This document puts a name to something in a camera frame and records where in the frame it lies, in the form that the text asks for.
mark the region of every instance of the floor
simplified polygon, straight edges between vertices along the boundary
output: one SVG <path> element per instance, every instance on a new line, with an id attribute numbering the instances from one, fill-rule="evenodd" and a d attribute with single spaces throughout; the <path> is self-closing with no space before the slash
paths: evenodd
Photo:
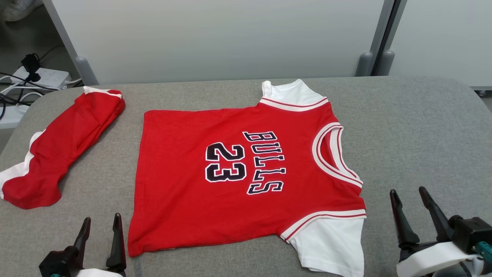
<path id="1" fill-rule="evenodd" d="M 0 11 L 7 1 L 0 0 Z M 21 60 L 26 54 L 36 53 L 44 55 L 53 46 L 63 44 L 51 18 L 44 6 L 36 9 L 31 15 L 19 22 L 6 23 L 0 19 L 0 72 L 15 72 L 21 66 Z M 59 47 L 50 52 L 42 60 L 41 66 L 48 69 L 67 71 L 72 79 L 78 79 L 79 74 L 75 69 L 67 51 Z M 0 90 L 8 85 L 0 84 Z M 16 97 L 19 90 L 13 90 L 8 95 Z M 492 112 L 492 93 L 483 97 L 485 105 Z M 3 151 L 14 129 L 0 129 L 0 151 Z"/>

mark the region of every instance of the gray fabric surface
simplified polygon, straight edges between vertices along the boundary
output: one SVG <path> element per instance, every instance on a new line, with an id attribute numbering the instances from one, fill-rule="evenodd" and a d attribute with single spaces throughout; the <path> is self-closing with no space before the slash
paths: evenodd
<path id="1" fill-rule="evenodd" d="M 392 188 L 422 241 L 434 240 L 435 231 L 421 204 L 420 185 L 427 187 L 447 216 L 479 216 L 492 223 L 492 114 L 471 89 L 452 79 L 411 76 L 305 79 L 305 83 L 332 102 L 345 126 L 345 161 L 364 181 L 366 276 L 396 275 L 399 249 L 389 201 Z M 261 80 L 101 88 L 121 90 L 126 109 L 71 167 L 60 183 L 61 200 L 32 210 L 0 202 L 0 275 L 39 276 L 42 259 L 50 250 L 72 244 L 86 216 L 92 218 L 92 230 L 84 265 L 104 267 L 115 212 L 123 217 L 125 239 L 128 235 L 145 111 L 245 107 L 261 97 Z M 81 88 L 68 89 L 36 101 L 0 156 L 0 170 L 21 162 L 32 134 L 43 130 L 81 93 Z M 129 277 L 330 276 L 301 269 L 294 248 L 273 236 L 145 253 L 127 261 Z"/>

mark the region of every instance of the teal connector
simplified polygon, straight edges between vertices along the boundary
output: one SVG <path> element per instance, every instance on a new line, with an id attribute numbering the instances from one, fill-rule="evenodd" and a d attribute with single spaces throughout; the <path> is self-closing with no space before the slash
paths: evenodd
<path id="1" fill-rule="evenodd" d="M 492 246 L 486 242 L 479 242 L 472 247 L 477 254 L 482 256 L 486 261 L 492 262 Z"/>

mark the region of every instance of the basketball jersey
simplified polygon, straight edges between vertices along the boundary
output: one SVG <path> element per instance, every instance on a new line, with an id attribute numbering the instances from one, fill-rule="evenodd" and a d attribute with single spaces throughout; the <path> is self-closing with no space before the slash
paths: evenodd
<path id="1" fill-rule="evenodd" d="M 362 276 L 362 182 L 331 103 L 301 80 L 256 106 L 144 115 L 128 252 L 277 235 L 313 271 Z"/>

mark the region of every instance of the sneaker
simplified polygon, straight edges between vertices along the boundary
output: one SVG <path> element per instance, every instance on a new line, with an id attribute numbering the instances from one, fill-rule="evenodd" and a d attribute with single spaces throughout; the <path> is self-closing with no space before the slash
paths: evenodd
<path id="1" fill-rule="evenodd" d="M 3 19 L 8 22 L 19 21 L 41 5 L 43 0 L 13 0 L 3 10 Z"/>

